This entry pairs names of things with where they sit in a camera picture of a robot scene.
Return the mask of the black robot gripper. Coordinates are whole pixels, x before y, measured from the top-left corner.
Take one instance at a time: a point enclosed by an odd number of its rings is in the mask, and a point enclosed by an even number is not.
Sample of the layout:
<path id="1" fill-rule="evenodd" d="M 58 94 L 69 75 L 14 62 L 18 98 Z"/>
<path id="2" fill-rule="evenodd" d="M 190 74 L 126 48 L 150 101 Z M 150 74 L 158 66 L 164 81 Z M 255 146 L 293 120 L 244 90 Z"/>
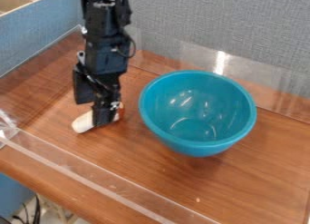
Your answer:
<path id="1" fill-rule="evenodd" d="M 105 126 L 121 119 L 121 76 L 128 72 L 129 59 L 134 57 L 129 34 L 100 38 L 86 37 L 85 50 L 78 53 L 77 70 L 73 71 L 74 99 L 78 104 L 96 101 L 93 123 Z"/>

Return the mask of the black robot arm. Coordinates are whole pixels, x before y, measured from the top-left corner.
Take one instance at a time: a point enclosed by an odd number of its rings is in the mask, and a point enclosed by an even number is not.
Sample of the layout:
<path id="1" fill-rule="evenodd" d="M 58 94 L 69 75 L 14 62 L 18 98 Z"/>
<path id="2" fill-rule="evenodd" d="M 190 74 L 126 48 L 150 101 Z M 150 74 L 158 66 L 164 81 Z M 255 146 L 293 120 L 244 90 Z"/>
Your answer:
<path id="1" fill-rule="evenodd" d="M 121 76 L 137 53 L 136 41 L 125 30 L 132 24 L 129 0 L 82 0 L 82 8 L 85 49 L 73 70 L 73 88 L 75 102 L 93 107 L 73 123 L 78 132 L 121 119 Z"/>

